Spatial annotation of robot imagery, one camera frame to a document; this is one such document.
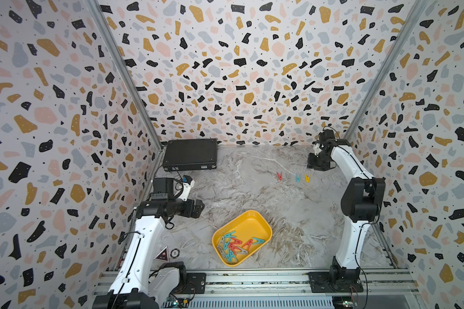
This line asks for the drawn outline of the yellow plastic storage box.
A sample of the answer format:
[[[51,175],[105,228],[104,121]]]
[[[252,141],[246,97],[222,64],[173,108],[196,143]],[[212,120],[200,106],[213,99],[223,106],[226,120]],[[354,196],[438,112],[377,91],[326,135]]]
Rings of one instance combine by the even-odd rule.
[[[226,245],[229,238],[222,237],[223,234],[231,231],[235,231],[234,238],[242,241],[242,245],[233,251]],[[248,210],[218,229],[212,237],[212,246],[225,266],[236,267],[265,246],[272,235],[272,228],[266,219],[258,211]],[[264,239],[265,243],[245,245],[252,237]]]

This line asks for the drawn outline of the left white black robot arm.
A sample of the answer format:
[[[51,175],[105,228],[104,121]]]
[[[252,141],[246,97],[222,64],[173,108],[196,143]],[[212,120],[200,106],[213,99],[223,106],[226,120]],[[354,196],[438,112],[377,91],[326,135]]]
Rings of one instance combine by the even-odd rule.
[[[160,308],[172,292],[187,284],[182,262],[167,262],[151,271],[155,248],[174,216],[199,218],[202,200],[170,200],[165,194],[143,202],[135,213],[134,236],[108,293],[96,296],[94,308]]]

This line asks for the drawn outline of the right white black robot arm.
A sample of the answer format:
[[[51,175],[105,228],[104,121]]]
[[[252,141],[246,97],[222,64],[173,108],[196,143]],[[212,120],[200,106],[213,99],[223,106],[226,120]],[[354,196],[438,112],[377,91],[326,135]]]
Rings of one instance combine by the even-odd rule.
[[[327,275],[328,287],[335,291],[362,291],[358,282],[360,257],[371,225],[377,223],[383,204],[385,181],[373,176],[361,164],[348,141],[337,138],[319,140],[308,156],[308,167],[315,171],[340,168],[347,180],[340,207],[344,219],[341,244]]]

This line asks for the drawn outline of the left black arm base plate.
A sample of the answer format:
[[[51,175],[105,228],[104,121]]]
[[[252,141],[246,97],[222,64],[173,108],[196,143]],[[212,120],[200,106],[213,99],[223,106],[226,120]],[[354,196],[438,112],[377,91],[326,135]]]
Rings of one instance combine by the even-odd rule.
[[[206,289],[206,273],[205,272],[191,272],[187,273],[184,277],[184,281],[181,281],[171,293],[174,295],[178,294],[189,294],[189,295],[202,295]]]

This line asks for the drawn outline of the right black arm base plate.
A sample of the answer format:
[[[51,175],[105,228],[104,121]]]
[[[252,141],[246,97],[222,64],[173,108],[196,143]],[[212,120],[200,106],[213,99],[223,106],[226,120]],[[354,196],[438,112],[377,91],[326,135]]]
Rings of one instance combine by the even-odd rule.
[[[359,278],[360,269],[328,272],[308,272],[308,283],[312,293],[363,292]]]

